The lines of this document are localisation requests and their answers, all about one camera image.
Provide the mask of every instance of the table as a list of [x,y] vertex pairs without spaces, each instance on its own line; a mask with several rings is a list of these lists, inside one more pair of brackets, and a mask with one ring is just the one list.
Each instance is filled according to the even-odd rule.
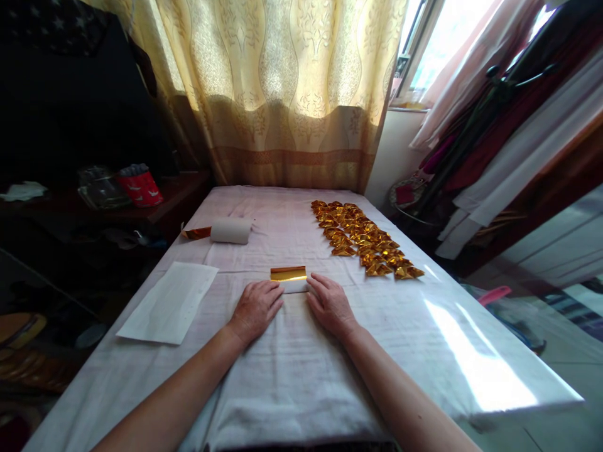
[[[332,256],[310,209],[314,199],[356,203],[425,276],[367,278],[357,257]],[[176,239],[25,451],[91,449],[226,323],[245,285],[267,279],[271,267],[305,265],[338,281],[360,324],[454,419],[492,419],[583,401],[363,196],[218,187],[187,228],[223,216],[254,219],[248,245]],[[173,347],[116,337],[174,261],[220,269],[184,342]],[[281,311],[232,366],[181,450],[390,438],[341,346],[312,318],[305,295],[284,297]]]

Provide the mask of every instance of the red tin can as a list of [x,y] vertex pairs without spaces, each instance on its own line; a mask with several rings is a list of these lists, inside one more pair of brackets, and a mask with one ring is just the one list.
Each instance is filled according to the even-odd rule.
[[163,202],[163,196],[149,171],[138,176],[120,176],[117,180],[136,207],[154,207]]

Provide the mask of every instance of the white paper sheet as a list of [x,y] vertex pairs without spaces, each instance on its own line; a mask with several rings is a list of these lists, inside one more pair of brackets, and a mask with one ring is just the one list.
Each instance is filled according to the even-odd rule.
[[117,336],[180,345],[217,273],[216,267],[174,262]]

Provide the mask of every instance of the beige curtain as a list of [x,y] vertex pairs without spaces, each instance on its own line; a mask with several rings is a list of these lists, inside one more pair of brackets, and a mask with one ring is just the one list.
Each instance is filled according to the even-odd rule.
[[150,57],[185,165],[364,192],[406,0],[87,0]]

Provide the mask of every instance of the person's right hand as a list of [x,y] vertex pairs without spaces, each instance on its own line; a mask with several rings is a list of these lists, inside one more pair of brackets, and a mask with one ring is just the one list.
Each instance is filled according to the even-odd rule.
[[312,278],[308,278],[308,284],[316,291],[318,297],[308,292],[308,304],[320,324],[343,341],[360,327],[344,289],[326,276],[312,273]]

